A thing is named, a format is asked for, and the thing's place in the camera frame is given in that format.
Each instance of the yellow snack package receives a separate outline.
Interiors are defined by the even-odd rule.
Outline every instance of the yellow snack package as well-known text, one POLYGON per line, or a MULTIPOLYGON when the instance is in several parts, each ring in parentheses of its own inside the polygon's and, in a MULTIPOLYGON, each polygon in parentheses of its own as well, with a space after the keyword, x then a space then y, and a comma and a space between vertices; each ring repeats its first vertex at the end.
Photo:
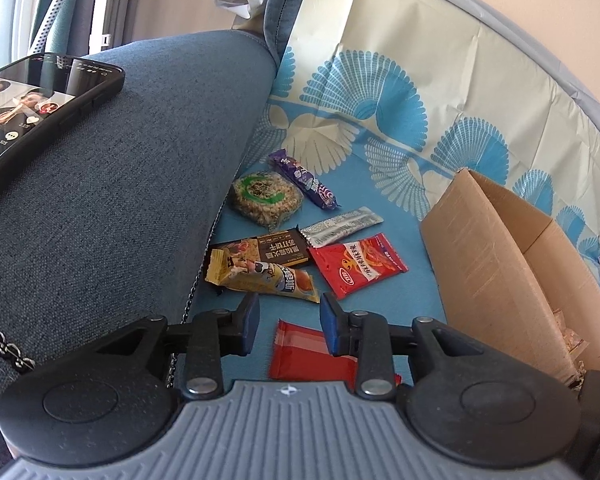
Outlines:
POLYGON ((205 279, 231 290, 277 294, 320 303, 314 280, 305 270, 236 258, 223 249, 211 251, 205 279))

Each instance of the black phone case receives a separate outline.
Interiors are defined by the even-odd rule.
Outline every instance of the black phone case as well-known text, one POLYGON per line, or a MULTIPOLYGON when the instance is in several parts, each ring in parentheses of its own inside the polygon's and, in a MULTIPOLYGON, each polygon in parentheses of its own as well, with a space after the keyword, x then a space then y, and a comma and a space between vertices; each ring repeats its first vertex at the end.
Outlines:
MULTIPOLYGON (((82 59, 65 54, 55 54, 70 59, 82 59)), ((0 72, 7 67, 21 62, 19 59, 5 67, 0 68, 0 72)), ((69 128, 77 124, 83 117, 98 108, 101 104, 111 99, 122 90, 125 83, 125 71, 119 66, 101 63, 94 60, 85 60, 95 66, 114 70, 113 74, 105 81, 95 86, 91 90, 64 104, 48 118, 45 118, 40 124, 31 129, 27 135, 23 136, 18 142, 10 146, 8 150, 0 154, 0 193, 8 184, 19 174, 23 168, 46 148, 54 139, 65 133, 69 128)))

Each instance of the gray gripper base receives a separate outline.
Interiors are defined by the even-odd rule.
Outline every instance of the gray gripper base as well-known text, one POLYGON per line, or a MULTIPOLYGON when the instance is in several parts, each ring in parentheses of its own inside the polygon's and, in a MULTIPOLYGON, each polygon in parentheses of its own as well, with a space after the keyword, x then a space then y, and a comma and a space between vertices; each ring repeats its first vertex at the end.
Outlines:
POLYGON ((187 404, 151 447, 119 463, 63 470, 21 458, 0 480, 577 480, 558 461, 517 471, 440 455, 393 405, 343 383, 236 381, 221 399, 187 404))

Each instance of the phone screen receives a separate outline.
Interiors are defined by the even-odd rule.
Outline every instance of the phone screen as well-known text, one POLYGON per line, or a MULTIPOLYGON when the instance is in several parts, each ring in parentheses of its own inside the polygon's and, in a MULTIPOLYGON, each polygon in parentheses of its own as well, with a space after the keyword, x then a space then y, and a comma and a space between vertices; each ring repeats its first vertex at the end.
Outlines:
POLYGON ((56 54, 30 56, 0 70, 0 154, 115 74, 108 66, 56 54))

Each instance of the smartphone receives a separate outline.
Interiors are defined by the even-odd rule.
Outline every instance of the smartphone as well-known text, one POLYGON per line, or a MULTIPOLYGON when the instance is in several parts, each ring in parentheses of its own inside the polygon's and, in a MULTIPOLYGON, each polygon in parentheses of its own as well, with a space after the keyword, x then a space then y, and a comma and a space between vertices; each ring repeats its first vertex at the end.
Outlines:
POLYGON ((0 192, 51 141, 122 90, 120 67, 33 54, 0 69, 0 192))

